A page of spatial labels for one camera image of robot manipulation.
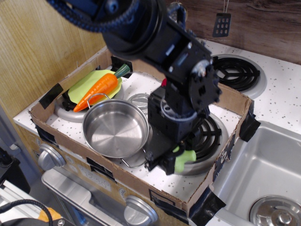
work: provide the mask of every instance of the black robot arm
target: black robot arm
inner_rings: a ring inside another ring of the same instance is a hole
[[[101,32],[114,55],[143,60],[166,76],[166,87],[149,98],[149,123],[156,143],[161,139],[156,134],[168,142],[146,145],[149,170],[162,165],[174,144],[189,146],[190,133],[209,115],[208,106],[219,101],[221,91],[211,52],[185,30],[183,7],[174,3],[167,8],[164,0],[47,1],[76,26]],[[170,18],[174,11],[177,22]]]

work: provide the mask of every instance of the orange object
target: orange object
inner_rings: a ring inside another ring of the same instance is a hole
[[[96,93],[104,93],[108,95],[118,86],[118,79],[114,74],[107,73],[103,77],[101,77],[92,87],[91,89],[84,95],[84,97],[79,101],[79,103],[73,109],[74,112],[79,112],[88,107],[87,100]],[[92,105],[103,98],[103,95],[98,95],[92,97],[89,100],[89,103]]]
[[[47,208],[47,209],[49,210],[50,215],[51,215],[51,217],[52,217],[53,220],[58,220],[58,219],[62,218],[62,216],[58,212],[56,212],[53,208]],[[44,210],[41,210],[38,219],[42,220],[44,222],[48,222],[49,221],[49,219],[48,219],[46,213],[44,212]]]

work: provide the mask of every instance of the orange carrot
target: orange carrot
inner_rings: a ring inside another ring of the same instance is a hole
[[[92,87],[91,89],[84,95],[84,97],[79,101],[79,103],[73,109],[74,112],[79,112],[88,107],[87,100],[96,93],[104,93],[108,95],[118,86],[118,79],[114,74],[107,73],[103,77],[101,77]],[[97,95],[92,97],[89,100],[89,103],[92,105],[104,95]]]

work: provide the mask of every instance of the gray knob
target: gray knob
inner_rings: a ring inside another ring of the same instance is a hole
[[[66,164],[64,158],[53,147],[47,144],[41,144],[40,151],[42,152],[38,159],[38,165],[43,170],[50,170],[53,167],[62,167]]]
[[[158,220],[155,210],[143,200],[129,195],[126,198],[127,207],[124,218],[130,226],[149,226]]]

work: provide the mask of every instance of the cardboard tray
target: cardboard tray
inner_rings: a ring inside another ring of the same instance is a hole
[[[241,125],[248,115],[252,100],[247,96],[239,93],[238,91],[231,89],[227,86],[220,85],[222,95],[220,96],[219,103],[216,103],[219,107],[228,109],[241,116],[234,132],[228,139],[228,142],[222,150],[220,156],[216,160],[216,163],[209,170],[204,181],[200,182],[198,189],[189,198],[188,202],[179,200],[172,195],[160,191],[154,188],[152,185],[140,180],[138,177],[122,169],[119,165],[111,162],[107,158],[103,157],[99,153],[94,152],[92,149],[84,146],[77,141],[71,139],[69,136],[59,132],[58,130],[50,127],[46,124],[47,119],[54,113],[55,99],[67,91],[73,84],[87,75],[89,72],[100,66],[101,68],[107,68],[112,64],[112,53],[105,47],[86,61],[83,65],[78,67],[75,71],[69,74],[65,79],[55,85],[30,111],[33,122],[42,131],[52,136],[57,145],[64,146],[68,150],[72,150],[74,154],[77,154],[84,159],[89,158],[105,167],[112,172],[115,180],[137,192],[140,195],[145,196],[148,200],[153,200],[153,194],[160,200],[169,200],[173,205],[186,212],[189,215],[191,207],[200,199],[202,193],[211,186],[225,160],[230,159],[231,149],[239,137]],[[158,79],[163,79],[164,75],[159,73],[154,67],[140,61],[132,61],[133,70],[136,72],[145,72],[155,76]]]

